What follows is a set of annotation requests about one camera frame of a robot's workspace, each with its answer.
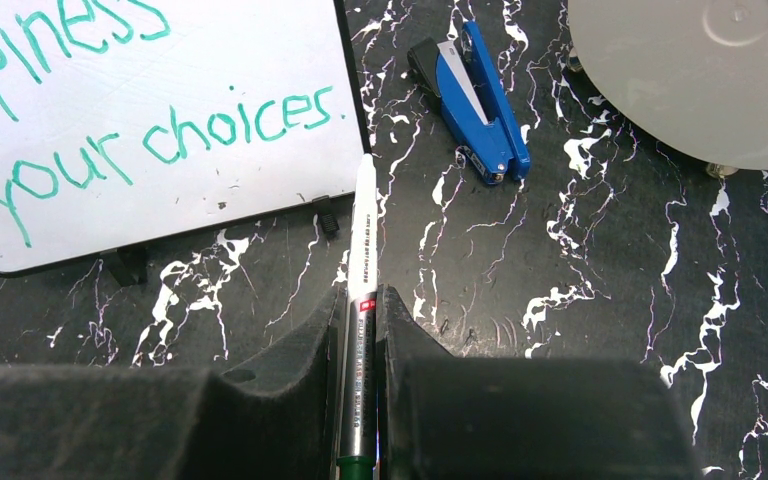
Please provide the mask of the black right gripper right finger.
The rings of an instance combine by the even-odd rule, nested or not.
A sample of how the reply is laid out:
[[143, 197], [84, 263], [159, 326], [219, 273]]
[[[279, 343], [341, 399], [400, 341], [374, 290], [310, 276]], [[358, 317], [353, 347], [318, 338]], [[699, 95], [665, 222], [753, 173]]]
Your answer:
[[459, 357], [379, 291], [385, 479], [699, 479], [674, 395], [621, 359]]

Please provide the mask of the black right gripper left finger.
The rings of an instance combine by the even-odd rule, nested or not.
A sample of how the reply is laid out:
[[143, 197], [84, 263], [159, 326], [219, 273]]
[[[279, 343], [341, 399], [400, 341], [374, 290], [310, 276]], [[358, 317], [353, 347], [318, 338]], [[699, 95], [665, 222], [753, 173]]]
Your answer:
[[345, 300], [225, 371], [0, 367], [0, 479], [328, 478]]

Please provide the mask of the white marker pen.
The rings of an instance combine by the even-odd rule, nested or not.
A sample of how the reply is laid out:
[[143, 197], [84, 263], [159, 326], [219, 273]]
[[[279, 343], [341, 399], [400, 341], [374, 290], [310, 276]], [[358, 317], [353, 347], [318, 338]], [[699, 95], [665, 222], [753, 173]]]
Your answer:
[[371, 154], [357, 171], [347, 264], [347, 322], [336, 468], [341, 479], [371, 479], [377, 458], [375, 379], [378, 292], [376, 169]]

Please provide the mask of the white whiteboard black frame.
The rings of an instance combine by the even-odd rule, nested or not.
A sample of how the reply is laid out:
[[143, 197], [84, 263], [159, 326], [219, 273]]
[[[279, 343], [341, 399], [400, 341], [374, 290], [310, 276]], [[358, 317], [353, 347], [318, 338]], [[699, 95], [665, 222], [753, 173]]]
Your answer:
[[0, 276], [342, 197], [341, 1], [0, 1]]

